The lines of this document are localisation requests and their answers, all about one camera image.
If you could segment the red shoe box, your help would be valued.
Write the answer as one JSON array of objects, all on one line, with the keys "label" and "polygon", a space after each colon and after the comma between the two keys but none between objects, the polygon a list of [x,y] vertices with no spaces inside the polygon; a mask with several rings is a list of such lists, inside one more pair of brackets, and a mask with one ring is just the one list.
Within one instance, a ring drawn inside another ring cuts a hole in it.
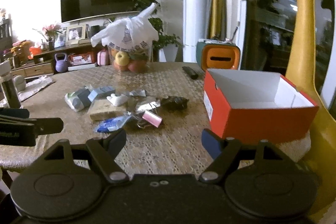
[{"label": "red shoe box", "polygon": [[319,106],[280,73],[207,69],[203,102],[210,129],[244,144],[302,139]]}]

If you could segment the silver printed sachet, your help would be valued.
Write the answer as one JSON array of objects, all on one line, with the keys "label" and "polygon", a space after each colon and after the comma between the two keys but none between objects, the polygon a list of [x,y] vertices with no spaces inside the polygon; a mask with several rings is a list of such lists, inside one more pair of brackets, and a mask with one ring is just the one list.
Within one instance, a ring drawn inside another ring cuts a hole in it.
[{"label": "silver printed sachet", "polygon": [[145,89],[134,89],[131,91],[123,92],[123,94],[129,97],[146,97],[147,96]]}]

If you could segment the pink small roll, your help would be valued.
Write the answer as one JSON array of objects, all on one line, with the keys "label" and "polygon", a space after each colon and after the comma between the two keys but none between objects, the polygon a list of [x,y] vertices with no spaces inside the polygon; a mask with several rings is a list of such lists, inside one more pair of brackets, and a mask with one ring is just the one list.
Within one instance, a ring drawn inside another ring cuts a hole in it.
[{"label": "pink small roll", "polygon": [[142,115],[142,119],[144,119],[156,128],[159,128],[160,124],[162,123],[162,118],[149,110],[146,110],[144,112],[144,114]]}]

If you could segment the red apple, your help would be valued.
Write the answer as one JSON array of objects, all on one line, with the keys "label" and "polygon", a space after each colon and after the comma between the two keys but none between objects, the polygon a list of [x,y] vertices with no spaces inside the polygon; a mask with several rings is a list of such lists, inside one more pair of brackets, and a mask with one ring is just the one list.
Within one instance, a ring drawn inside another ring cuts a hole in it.
[{"label": "red apple", "polygon": [[131,60],[127,68],[134,73],[143,73],[146,69],[146,60]]}]

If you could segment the white rabbit figurine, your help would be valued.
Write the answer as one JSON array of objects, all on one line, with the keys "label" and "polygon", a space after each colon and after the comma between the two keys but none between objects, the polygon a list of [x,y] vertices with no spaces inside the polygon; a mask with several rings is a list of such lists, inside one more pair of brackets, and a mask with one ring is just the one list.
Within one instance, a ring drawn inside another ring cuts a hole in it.
[{"label": "white rabbit figurine", "polygon": [[120,94],[117,95],[115,93],[110,94],[109,96],[106,97],[106,99],[113,105],[116,107],[122,106],[125,103],[127,103],[129,97],[124,95],[124,94]]}]

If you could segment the wooden tv cabinet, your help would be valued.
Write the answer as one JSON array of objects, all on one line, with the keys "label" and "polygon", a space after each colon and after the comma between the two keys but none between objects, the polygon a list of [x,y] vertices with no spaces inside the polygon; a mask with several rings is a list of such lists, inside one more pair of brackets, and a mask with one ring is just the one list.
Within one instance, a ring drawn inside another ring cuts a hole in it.
[{"label": "wooden tv cabinet", "polygon": [[53,75],[55,70],[55,54],[56,53],[87,53],[93,52],[95,55],[98,51],[102,50],[103,46],[98,44],[96,47],[92,47],[91,43],[86,44],[74,44],[70,46],[58,47],[52,51],[42,51],[28,61],[27,64],[11,70],[13,75],[21,75],[26,79],[32,79],[34,77],[40,77],[43,75]]}]

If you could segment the light blue small box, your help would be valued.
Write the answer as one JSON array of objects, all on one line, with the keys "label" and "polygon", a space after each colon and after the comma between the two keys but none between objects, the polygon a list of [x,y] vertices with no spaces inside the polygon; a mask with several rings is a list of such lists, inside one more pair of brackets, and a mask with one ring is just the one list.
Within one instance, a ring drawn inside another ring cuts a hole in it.
[{"label": "light blue small box", "polygon": [[94,100],[100,98],[106,98],[110,96],[112,93],[115,93],[116,89],[112,86],[103,86],[100,88],[93,89],[90,94],[88,95],[88,99],[93,102]]}]

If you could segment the dark snack packet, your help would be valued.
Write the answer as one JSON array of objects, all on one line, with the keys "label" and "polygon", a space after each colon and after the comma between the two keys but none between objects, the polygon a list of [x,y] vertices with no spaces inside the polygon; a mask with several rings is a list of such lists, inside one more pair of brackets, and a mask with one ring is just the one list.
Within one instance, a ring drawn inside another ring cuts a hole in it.
[{"label": "dark snack packet", "polygon": [[177,111],[187,109],[188,99],[179,96],[168,96],[161,99],[161,106],[168,111]]}]

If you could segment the blue plastic wrapper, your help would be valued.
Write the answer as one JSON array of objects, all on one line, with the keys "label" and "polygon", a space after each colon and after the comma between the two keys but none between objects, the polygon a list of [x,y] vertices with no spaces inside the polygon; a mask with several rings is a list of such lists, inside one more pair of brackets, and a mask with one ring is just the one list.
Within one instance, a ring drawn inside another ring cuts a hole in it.
[{"label": "blue plastic wrapper", "polygon": [[109,133],[123,128],[124,125],[136,121],[133,115],[121,115],[101,121],[94,129],[97,133]]}]

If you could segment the pink small case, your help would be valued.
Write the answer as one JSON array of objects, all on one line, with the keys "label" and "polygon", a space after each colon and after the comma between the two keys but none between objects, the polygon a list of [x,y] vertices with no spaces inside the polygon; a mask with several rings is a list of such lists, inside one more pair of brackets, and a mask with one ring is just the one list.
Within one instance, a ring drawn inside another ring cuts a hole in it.
[{"label": "pink small case", "polygon": [[100,67],[109,65],[109,53],[106,49],[100,50],[97,53],[97,65]]}]

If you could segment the silver foil snack bag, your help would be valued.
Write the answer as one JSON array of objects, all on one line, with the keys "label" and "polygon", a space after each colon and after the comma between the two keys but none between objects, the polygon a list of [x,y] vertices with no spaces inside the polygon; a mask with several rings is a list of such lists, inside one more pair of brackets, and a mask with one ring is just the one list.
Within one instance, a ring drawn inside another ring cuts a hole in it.
[{"label": "silver foil snack bag", "polygon": [[146,110],[153,110],[161,106],[161,102],[155,97],[131,97],[127,101],[127,111],[132,113],[142,113]]}]

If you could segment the orange teal tissue box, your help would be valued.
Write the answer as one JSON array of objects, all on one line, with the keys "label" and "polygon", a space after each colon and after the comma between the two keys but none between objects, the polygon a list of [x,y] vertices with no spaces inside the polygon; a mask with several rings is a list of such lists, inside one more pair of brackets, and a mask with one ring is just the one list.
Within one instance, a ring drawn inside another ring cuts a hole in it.
[{"label": "orange teal tissue box", "polygon": [[229,41],[200,39],[196,45],[197,64],[207,69],[234,69],[240,63],[240,49]]}]

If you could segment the green white tissue pack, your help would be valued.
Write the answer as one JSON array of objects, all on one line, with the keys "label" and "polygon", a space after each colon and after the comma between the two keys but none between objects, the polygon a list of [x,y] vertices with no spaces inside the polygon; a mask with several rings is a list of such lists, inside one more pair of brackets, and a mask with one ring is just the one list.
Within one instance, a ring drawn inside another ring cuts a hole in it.
[{"label": "green white tissue pack", "polygon": [[75,112],[79,112],[91,105],[91,101],[88,99],[91,91],[88,88],[81,88],[73,93],[67,93],[64,96],[64,100],[67,105]]}]

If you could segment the white plastic fruit bag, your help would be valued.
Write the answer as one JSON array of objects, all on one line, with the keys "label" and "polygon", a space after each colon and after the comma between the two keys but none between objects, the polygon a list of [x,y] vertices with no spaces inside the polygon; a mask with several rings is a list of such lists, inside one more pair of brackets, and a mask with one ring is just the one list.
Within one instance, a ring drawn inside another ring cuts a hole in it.
[{"label": "white plastic fruit bag", "polygon": [[92,36],[93,47],[101,43],[122,52],[135,52],[151,48],[159,39],[158,31],[149,22],[149,17],[157,8],[155,3],[131,18],[118,19]]}]

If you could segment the purple kettlebell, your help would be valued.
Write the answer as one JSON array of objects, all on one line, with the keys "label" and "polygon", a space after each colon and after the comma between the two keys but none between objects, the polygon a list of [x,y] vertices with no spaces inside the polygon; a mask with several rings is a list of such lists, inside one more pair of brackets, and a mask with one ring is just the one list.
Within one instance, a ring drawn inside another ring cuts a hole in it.
[{"label": "purple kettlebell", "polygon": [[58,73],[64,73],[68,71],[68,55],[66,53],[55,54],[55,69]]}]

